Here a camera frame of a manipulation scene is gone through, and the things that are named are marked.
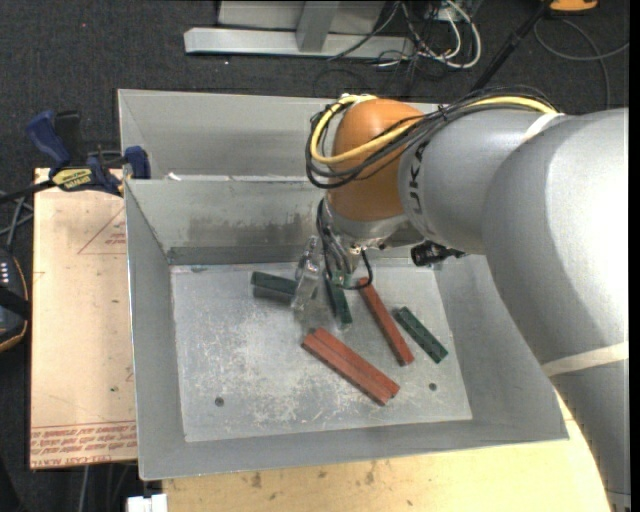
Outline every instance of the cable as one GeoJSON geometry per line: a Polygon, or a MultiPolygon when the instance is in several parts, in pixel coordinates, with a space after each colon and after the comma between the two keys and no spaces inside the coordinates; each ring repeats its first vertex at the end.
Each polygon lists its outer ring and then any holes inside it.
{"type": "MultiPolygon", "coordinates": [[[[31,219],[33,219],[33,215],[32,214],[29,214],[26,217],[22,217],[18,222],[16,222],[16,228],[22,226],[23,224],[26,224],[31,219]]],[[[6,227],[4,229],[0,229],[0,236],[9,233],[9,231],[11,231],[11,226],[6,227]]]]}
{"type": "Polygon", "coordinates": [[[375,35],[379,34],[380,32],[382,32],[382,30],[384,30],[387,27],[387,25],[389,25],[389,23],[391,23],[391,20],[393,20],[393,18],[395,17],[396,13],[398,12],[398,8],[400,7],[400,4],[401,4],[401,2],[395,2],[393,4],[393,9],[391,10],[391,14],[386,19],[386,21],[382,25],[380,25],[377,29],[373,30],[370,34],[365,36],[361,41],[359,41],[357,44],[353,45],[351,48],[348,48],[348,49],[338,53],[337,55],[333,55],[333,56],[329,57],[327,60],[328,61],[332,61],[332,60],[341,59],[342,57],[345,57],[345,56],[349,55],[350,53],[355,52],[358,48],[360,48],[367,41],[369,41],[373,36],[375,36],[375,35]]]}
{"type": "Polygon", "coordinates": [[[23,197],[18,201],[18,205],[13,210],[13,218],[11,220],[11,225],[9,227],[9,234],[7,236],[6,246],[8,249],[11,249],[11,245],[13,244],[13,237],[16,234],[16,228],[18,227],[18,219],[20,218],[20,213],[22,212],[22,206],[24,205],[26,198],[23,197]]]}
{"type": "MultiPolygon", "coordinates": [[[[589,44],[591,45],[592,48],[597,48],[595,43],[593,42],[593,40],[580,28],[578,27],[576,24],[568,21],[568,20],[561,20],[565,25],[569,25],[570,27],[573,27],[574,29],[576,29],[578,32],[580,32],[580,34],[587,40],[587,42],[589,42],[589,44]]],[[[590,62],[590,61],[594,61],[594,60],[602,60],[602,59],[607,59],[609,57],[613,57],[614,55],[617,55],[619,53],[622,53],[623,51],[625,51],[627,48],[629,48],[629,41],[627,41],[626,43],[624,43],[622,46],[620,46],[619,48],[616,48],[615,50],[611,50],[610,52],[601,54],[600,52],[598,52],[598,55],[595,55],[593,57],[581,57],[578,55],[569,55],[566,53],[562,53],[559,52],[558,50],[556,50],[555,48],[552,48],[551,46],[549,46],[547,43],[545,43],[542,38],[540,37],[540,33],[538,32],[538,23],[535,24],[535,26],[533,27],[533,33],[536,36],[536,40],[538,41],[538,43],[540,43],[540,45],[542,45],[542,47],[547,50],[548,52],[554,54],[557,57],[561,57],[563,59],[566,60],[575,60],[578,62],[590,62]]]]}
{"type": "Polygon", "coordinates": [[[116,500],[119,499],[118,497],[118,493],[120,492],[120,489],[122,488],[122,484],[124,483],[124,478],[127,476],[127,473],[129,472],[129,468],[131,466],[130,465],[126,465],[125,468],[122,470],[122,474],[120,475],[120,478],[118,479],[118,483],[116,484],[116,489],[113,492],[113,497],[111,499],[111,508],[113,508],[116,504],[116,500]]]}
{"type": "Polygon", "coordinates": [[[400,152],[403,151],[407,147],[415,144],[418,140],[430,140],[438,130],[449,122],[473,112],[496,108],[518,109],[540,113],[558,112],[546,98],[538,97],[534,94],[526,94],[518,91],[511,92],[508,90],[502,90],[501,93],[477,90],[449,106],[440,106],[436,112],[401,119],[387,128],[378,137],[347,152],[350,158],[354,156],[362,157],[364,155],[365,157],[359,164],[340,171],[335,171],[331,169],[330,166],[327,170],[319,168],[318,165],[316,165],[316,161],[318,160],[315,159],[312,152],[314,144],[316,145],[315,149],[317,149],[317,140],[323,135],[323,131],[328,129],[331,119],[355,103],[357,103],[355,99],[350,96],[345,96],[333,105],[328,105],[324,111],[316,114],[311,119],[311,134],[305,146],[305,170],[309,181],[320,189],[329,190],[342,187],[357,179],[365,169],[369,170],[369,174],[362,179],[370,178],[371,175],[379,170],[375,169],[371,172],[374,165],[386,165],[389,163],[384,160],[387,156],[398,150],[400,152]],[[329,178],[329,181],[321,182],[316,176],[329,178]]]}
{"type": "Polygon", "coordinates": [[[82,488],[80,489],[80,502],[78,503],[78,512],[84,510],[84,501],[87,494],[87,482],[89,481],[89,465],[84,467],[84,477],[82,479],[82,488]]]}
{"type": "Polygon", "coordinates": [[[420,57],[425,57],[425,58],[438,61],[451,69],[457,69],[457,70],[469,69],[475,66],[480,60],[480,57],[482,56],[482,39],[480,38],[480,33],[478,32],[478,29],[475,23],[471,20],[471,17],[457,3],[451,0],[446,0],[446,3],[448,7],[451,7],[452,9],[454,9],[460,15],[460,17],[471,27],[471,33],[473,35],[473,40],[475,42],[475,50],[476,50],[475,56],[473,57],[473,59],[471,59],[471,61],[466,63],[451,62],[451,59],[456,55],[458,55],[458,53],[460,52],[460,49],[462,48],[462,37],[460,36],[460,32],[455,22],[452,20],[448,10],[446,13],[447,17],[449,18],[448,23],[453,27],[454,33],[456,35],[456,41],[457,41],[456,49],[438,54],[438,53],[435,53],[430,48],[430,46],[426,43],[426,41],[424,41],[424,39],[420,37],[420,35],[417,33],[413,24],[411,23],[409,11],[406,5],[402,3],[402,11],[404,14],[405,22],[409,28],[409,31],[413,35],[414,43],[417,46],[416,54],[419,55],[420,57]]]}
{"type": "Polygon", "coordinates": [[[604,87],[605,87],[605,109],[609,109],[611,107],[611,83],[609,80],[609,71],[607,69],[607,65],[604,62],[604,59],[606,59],[607,57],[611,57],[613,55],[616,55],[624,50],[626,50],[629,47],[629,42],[623,44],[621,47],[612,50],[610,52],[607,52],[606,54],[601,54],[600,53],[600,49],[598,48],[598,46],[596,45],[596,43],[593,41],[593,39],[591,39],[591,37],[589,37],[589,34],[587,34],[584,30],[582,30],[580,27],[578,27],[575,23],[572,23],[568,20],[562,20],[562,22],[565,25],[570,26],[571,28],[575,29],[586,41],[587,43],[589,43],[589,45],[591,46],[593,52],[595,53],[594,57],[577,57],[577,56],[573,56],[573,55],[566,55],[564,53],[560,53],[557,50],[555,50],[554,48],[551,48],[550,46],[548,46],[541,38],[540,38],[540,34],[538,33],[538,23],[535,24],[535,26],[533,27],[533,33],[536,36],[536,40],[540,43],[540,45],[542,45],[542,47],[547,50],[548,52],[552,53],[553,55],[556,55],[557,57],[560,57],[562,59],[566,59],[566,60],[572,60],[572,61],[581,61],[581,62],[590,62],[590,61],[595,61],[597,60],[598,62],[600,62],[600,67],[602,69],[602,75],[604,77],[604,87]]]}
{"type": "MultiPolygon", "coordinates": [[[[328,106],[327,109],[325,109],[325,111],[321,114],[320,119],[317,121],[317,123],[312,122],[312,131],[311,131],[311,136],[309,138],[309,144],[308,144],[308,149],[309,149],[311,158],[317,162],[320,162],[326,165],[341,163],[346,160],[362,156],[363,154],[369,151],[372,151],[374,149],[381,149],[385,144],[389,144],[389,143],[392,143],[393,141],[397,141],[402,134],[408,132],[412,127],[414,127],[414,124],[407,124],[407,123],[410,120],[414,120],[415,117],[403,119],[395,123],[393,125],[393,129],[385,130],[383,134],[379,135],[378,137],[375,137],[374,139],[366,142],[365,144],[362,144],[361,146],[358,146],[356,148],[350,149],[349,151],[346,151],[344,153],[340,153],[339,155],[334,155],[331,157],[321,155],[318,152],[318,142],[321,139],[322,135],[324,134],[324,131],[328,129],[331,119],[335,117],[338,113],[341,113],[344,110],[346,110],[346,108],[348,108],[349,106],[353,106],[354,104],[357,104],[363,101],[373,100],[373,99],[376,99],[376,97],[372,95],[363,95],[363,96],[347,95],[340,98],[333,105],[328,106]]],[[[514,106],[522,106],[522,107],[529,108],[532,110],[537,110],[543,113],[557,112],[557,110],[549,106],[547,102],[542,102],[538,99],[524,97],[524,96],[500,95],[500,96],[495,96],[491,98],[480,98],[478,100],[474,100],[472,104],[475,104],[475,105],[509,104],[514,106]]],[[[325,174],[323,174],[322,172],[317,172],[316,174],[319,174],[324,177],[343,177],[343,176],[347,176],[350,173],[351,171],[347,170],[347,171],[332,172],[332,173],[325,173],[325,174]]]]}

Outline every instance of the black cable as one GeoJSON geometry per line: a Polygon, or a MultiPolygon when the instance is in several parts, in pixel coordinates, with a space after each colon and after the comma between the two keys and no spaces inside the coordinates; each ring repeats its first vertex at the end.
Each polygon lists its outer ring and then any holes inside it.
{"type": "Polygon", "coordinates": [[[571,61],[578,61],[578,62],[592,62],[592,61],[598,61],[600,63],[600,67],[602,69],[602,75],[604,76],[604,87],[605,87],[605,109],[609,109],[611,107],[611,83],[609,80],[609,71],[607,69],[607,65],[604,62],[604,59],[608,58],[608,57],[612,57],[613,55],[617,55],[620,52],[623,52],[624,50],[626,50],[627,48],[629,48],[629,42],[623,44],[621,47],[612,50],[610,52],[607,52],[605,54],[600,53],[600,49],[598,48],[598,46],[596,45],[596,43],[593,41],[593,39],[589,36],[589,34],[587,34],[584,30],[582,30],[578,25],[576,25],[575,23],[572,23],[568,20],[562,20],[562,22],[565,25],[570,26],[571,28],[573,28],[574,30],[576,30],[586,41],[587,43],[589,43],[589,45],[591,46],[591,49],[593,50],[593,52],[595,53],[595,56],[593,57],[578,57],[578,56],[573,56],[573,55],[567,55],[565,53],[561,53],[557,50],[555,50],[554,48],[551,48],[550,46],[548,46],[540,37],[540,34],[538,33],[538,23],[536,23],[535,27],[533,27],[533,32],[536,36],[536,40],[538,41],[538,43],[540,43],[540,45],[547,50],[548,52],[550,52],[551,54],[560,57],[562,59],[565,60],[571,60],[571,61]]]}
{"type": "MultiPolygon", "coordinates": [[[[593,42],[593,40],[591,39],[591,37],[589,37],[588,34],[586,34],[586,32],[584,32],[580,27],[578,27],[575,23],[572,23],[568,20],[561,20],[565,25],[569,25],[570,27],[574,28],[575,30],[577,30],[586,40],[587,42],[591,45],[592,48],[595,48],[595,43],[593,42]]],[[[536,23],[536,25],[533,27],[533,33],[536,36],[536,40],[538,41],[538,43],[540,43],[540,45],[547,50],[548,52],[554,54],[557,57],[560,57],[562,59],[566,59],[566,60],[575,60],[578,62],[591,62],[594,60],[602,60],[602,59],[607,59],[609,57],[613,57],[614,55],[617,55],[619,53],[622,53],[623,51],[625,51],[627,48],[629,48],[629,41],[627,41],[626,43],[624,43],[622,46],[620,46],[619,48],[616,48],[615,50],[611,50],[609,52],[606,53],[600,53],[600,51],[598,51],[598,54],[595,56],[591,56],[591,57],[581,57],[579,55],[569,55],[566,53],[562,53],[559,52],[558,50],[556,50],[555,48],[552,48],[551,46],[549,46],[546,42],[544,42],[542,40],[542,38],[540,37],[540,33],[538,32],[538,23],[536,23]]]]}
{"type": "Polygon", "coordinates": [[[87,493],[87,483],[89,481],[89,465],[84,467],[84,477],[82,478],[82,487],[80,489],[80,501],[78,503],[78,512],[84,510],[85,496],[87,493]]]}
{"type": "MultiPolygon", "coordinates": [[[[518,95],[522,98],[535,99],[536,101],[539,101],[542,104],[545,104],[550,108],[553,108],[546,99],[536,98],[535,96],[522,94],[522,93],[518,95]]],[[[495,94],[484,93],[483,91],[474,90],[471,93],[469,93],[467,97],[463,98],[462,100],[452,105],[449,105],[448,107],[440,107],[440,109],[437,112],[434,112],[431,114],[425,114],[422,119],[414,123],[410,128],[408,128],[403,133],[399,134],[394,141],[382,146],[377,151],[373,152],[372,155],[364,159],[360,164],[355,165],[349,169],[344,169],[342,171],[324,171],[318,168],[313,161],[313,158],[311,156],[311,136],[315,132],[316,126],[319,122],[319,119],[321,118],[321,115],[316,115],[312,118],[311,135],[309,136],[306,147],[305,147],[307,177],[309,181],[311,181],[311,183],[313,183],[318,188],[325,189],[325,190],[338,188],[356,179],[358,175],[361,174],[365,168],[371,166],[376,162],[379,162],[382,158],[392,153],[396,149],[405,145],[409,147],[414,142],[416,142],[418,139],[421,139],[421,138],[430,138],[437,130],[442,128],[444,124],[454,119],[457,119],[460,116],[467,115],[479,110],[488,110],[488,109],[496,109],[496,108],[531,110],[530,107],[527,107],[525,105],[514,105],[512,103],[475,105],[477,102],[481,101],[482,99],[495,97],[495,96],[496,96],[495,94]],[[322,183],[315,178],[315,175],[329,178],[335,181],[332,181],[331,183],[322,183]]],[[[334,115],[337,115],[337,113],[343,111],[346,108],[346,107],[344,108],[343,107],[344,106],[341,105],[340,108],[337,109],[334,115]]],[[[325,130],[328,129],[329,124],[330,124],[330,120],[325,125],[324,127],[325,130]]]]}
{"type": "Polygon", "coordinates": [[[0,197],[0,204],[8,203],[9,201],[14,201],[16,199],[20,199],[21,197],[25,197],[31,194],[35,194],[36,192],[40,192],[41,190],[46,190],[51,187],[55,187],[55,183],[52,181],[43,181],[42,183],[37,183],[35,185],[31,185],[22,190],[18,190],[17,192],[11,192],[9,194],[5,194],[0,197]]]}
{"type": "Polygon", "coordinates": [[[552,2],[553,0],[543,0],[540,2],[533,14],[517,30],[511,33],[489,66],[487,66],[487,69],[485,69],[478,81],[471,88],[472,91],[475,89],[482,89],[487,85],[489,80],[493,78],[493,75],[496,74],[509,56],[515,51],[522,39],[526,37],[531,29],[535,27],[536,23],[542,18],[542,16],[544,16],[547,12],[547,8],[552,2]]]}
{"type": "Polygon", "coordinates": [[[376,28],[375,30],[370,32],[368,35],[366,35],[362,40],[360,40],[358,43],[353,45],[351,48],[348,48],[348,49],[338,53],[337,55],[333,55],[332,57],[329,57],[327,60],[328,61],[332,61],[332,60],[341,59],[342,57],[346,57],[347,55],[355,52],[358,48],[360,48],[367,41],[369,41],[373,36],[378,35],[380,32],[382,32],[382,30],[384,30],[387,27],[387,25],[389,25],[389,23],[391,23],[391,20],[393,20],[393,18],[395,17],[396,13],[398,12],[399,8],[400,8],[400,2],[395,2],[394,5],[393,5],[393,8],[391,10],[391,14],[389,15],[387,20],[382,25],[380,25],[378,28],[376,28]]]}
{"type": "Polygon", "coordinates": [[[9,227],[9,234],[7,235],[7,243],[6,246],[9,250],[11,250],[11,246],[13,245],[13,237],[16,234],[16,228],[18,227],[18,219],[20,219],[20,214],[22,213],[22,207],[24,206],[24,202],[26,201],[26,197],[22,197],[18,200],[18,204],[13,210],[13,218],[11,220],[11,225],[9,227]]]}
{"type": "Polygon", "coordinates": [[[118,494],[120,493],[120,489],[122,488],[122,484],[124,483],[124,479],[129,472],[129,468],[131,466],[129,464],[125,465],[122,473],[120,474],[120,478],[118,478],[118,483],[116,484],[115,491],[113,492],[113,497],[111,498],[111,508],[113,508],[116,504],[116,501],[119,499],[118,494]]]}

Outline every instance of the dark floor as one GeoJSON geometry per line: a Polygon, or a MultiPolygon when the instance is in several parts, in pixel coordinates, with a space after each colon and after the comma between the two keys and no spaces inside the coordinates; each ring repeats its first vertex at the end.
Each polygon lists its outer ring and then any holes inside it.
{"type": "MultiPolygon", "coordinates": [[[[417,12],[423,4],[408,3],[417,12]]],[[[565,18],[590,36],[591,43],[562,19],[544,19],[539,33],[564,53],[593,55],[593,44],[602,54],[617,49],[629,40],[630,0],[600,4],[588,15],[565,18]]],[[[0,2],[0,189],[27,186],[32,169],[50,163],[24,131],[42,110],[77,109],[89,147],[98,143],[118,147],[115,93],[119,88],[296,97],[336,97],[348,90],[450,102],[468,92],[508,35],[536,6],[536,0],[481,2],[475,17],[483,43],[478,65],[450,72],[425,63],[412,75],[406,64],[395,72],[380,71],[350,59],[186,56],[183,33],[213,24],[214,2],[5,0],[0,2]]],[[[403,32],[404,25],[397,21],[388,30],[403,32]]],[[[629,51],[604,61],[569,61],[544,49],[530,33],[491,84],[537,87],[567,113],[628,106],[629,51]]],[[[10,222],[11,215],[11,208],[0,208],[0,227],[10,222]]],[[[22,226],[13,245],[27,276],[32,235],[29,224],[22,226]]],[[[27,337],[18,347],[0,353],[0,512],[75,510],[84,468],[31,472],[26,465],[29,341],[27,337]]],[[[123,474],[121,494],[144,492],[135,468],[92,468],[85,510],[106,510],[107,482],[114,494],[123,474]]]]}

